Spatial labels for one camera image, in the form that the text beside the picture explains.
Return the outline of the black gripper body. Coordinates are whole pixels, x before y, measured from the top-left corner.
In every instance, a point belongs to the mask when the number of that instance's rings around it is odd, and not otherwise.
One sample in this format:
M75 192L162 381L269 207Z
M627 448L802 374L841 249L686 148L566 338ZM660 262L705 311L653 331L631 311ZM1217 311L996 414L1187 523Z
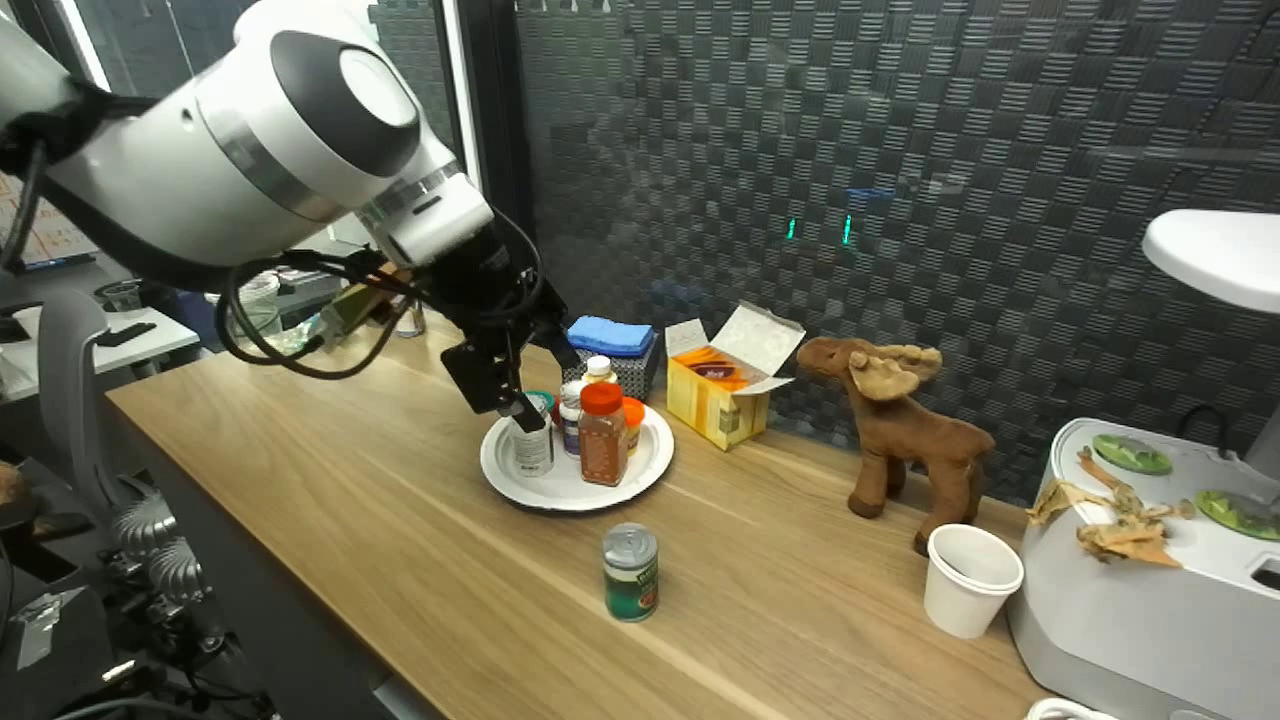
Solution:
M502 353L521 384L521 353L539 344L576 367L566 305L543 273L539 243L511 220L489 223L424 273L428 305L458 327L458 344Z

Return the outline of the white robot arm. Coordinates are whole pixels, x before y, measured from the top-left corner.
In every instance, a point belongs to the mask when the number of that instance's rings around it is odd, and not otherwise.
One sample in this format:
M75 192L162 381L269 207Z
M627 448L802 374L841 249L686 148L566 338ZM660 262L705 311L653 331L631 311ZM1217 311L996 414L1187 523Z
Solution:
M117 95L0 18L3 173L129 273L206 290L248 365L306 374L338 338L272 339L244 283L330 273L458 327L442 367L474 414L539 429L521 353L562 353L562 299L532 236L484 199L368 20L337 0L256 0L181 88Z

